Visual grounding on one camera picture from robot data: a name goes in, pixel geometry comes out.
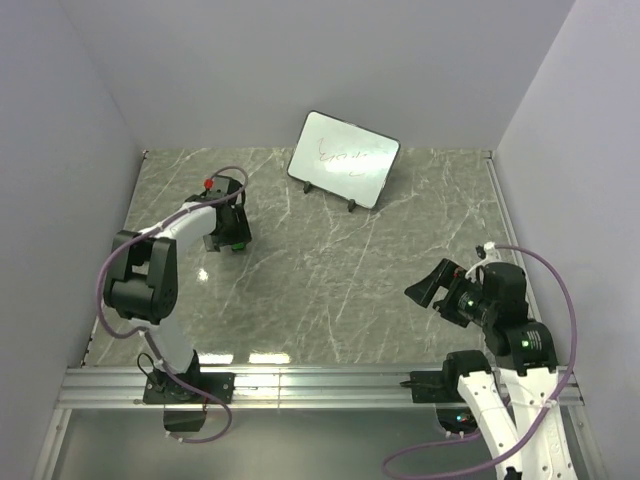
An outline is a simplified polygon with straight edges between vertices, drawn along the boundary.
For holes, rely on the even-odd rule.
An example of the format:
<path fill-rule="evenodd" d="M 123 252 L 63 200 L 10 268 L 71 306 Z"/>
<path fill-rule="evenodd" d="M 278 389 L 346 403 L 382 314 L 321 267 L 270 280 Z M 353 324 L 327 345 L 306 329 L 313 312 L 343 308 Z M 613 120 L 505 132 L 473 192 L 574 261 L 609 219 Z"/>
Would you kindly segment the small whiteboard black frame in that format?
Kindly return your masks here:
<path fill-rule="evenodd" d="M 348 209 L 376 207 L 401 144 L 389 136 L 310 111 L 287 166 L 287 174 L 348 202 Z"/>

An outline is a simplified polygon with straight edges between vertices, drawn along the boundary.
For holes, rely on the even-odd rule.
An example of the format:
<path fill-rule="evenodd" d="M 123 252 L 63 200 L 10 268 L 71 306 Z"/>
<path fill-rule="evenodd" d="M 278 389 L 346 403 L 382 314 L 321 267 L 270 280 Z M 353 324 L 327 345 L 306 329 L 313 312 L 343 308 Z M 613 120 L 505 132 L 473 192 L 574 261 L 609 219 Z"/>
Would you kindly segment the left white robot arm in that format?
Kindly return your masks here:
<path fill-rule="evenodd" d="M 167 218 L 142 230 L 116 234 L 112 252 L 100 270 L 98 306 L 115 310 L 132 329 L 118 333 L 102 312 L 99 321 L 117 339 L 135 334 L 151 351 L 150 388 L 187 403 L 204 395 L 198 354 L 174 315 L 179 296 L 178 263 L 194 243 L 206 250 L 243 250 L 251 241 L 245 212 L 248 181 L 224 169 L 204 182 L 204 191 L 189 196 Z"/>

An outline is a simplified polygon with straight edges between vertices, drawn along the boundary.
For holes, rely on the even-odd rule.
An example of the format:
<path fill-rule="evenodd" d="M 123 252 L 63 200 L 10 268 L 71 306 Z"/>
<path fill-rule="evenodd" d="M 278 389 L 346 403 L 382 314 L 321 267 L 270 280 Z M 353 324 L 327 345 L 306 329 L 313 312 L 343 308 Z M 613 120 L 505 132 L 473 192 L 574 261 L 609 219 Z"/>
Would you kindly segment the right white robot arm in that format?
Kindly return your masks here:
<path fill-rule="evenodd" d="M 529 315 L 524 270 L 487 257 L 470 269 L 443 259 L 405 290 L 446 321 L 481 328 L 495 360 L 477 350 L 451 352 L 441 386 L 463 400 L 499 479 L 574 479 L 558 397 L 559 370 L 549 329 Z"/>

